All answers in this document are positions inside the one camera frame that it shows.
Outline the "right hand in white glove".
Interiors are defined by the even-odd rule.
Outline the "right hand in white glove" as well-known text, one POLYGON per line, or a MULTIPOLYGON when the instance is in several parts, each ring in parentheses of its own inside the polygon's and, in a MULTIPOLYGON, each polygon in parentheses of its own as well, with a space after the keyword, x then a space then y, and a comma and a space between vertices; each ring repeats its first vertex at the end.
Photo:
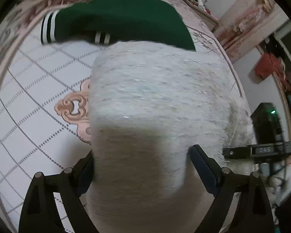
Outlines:
POLYGON ((264 186, 271 206, 280 206, 291 195, 291 164, 270 176, 264 186))

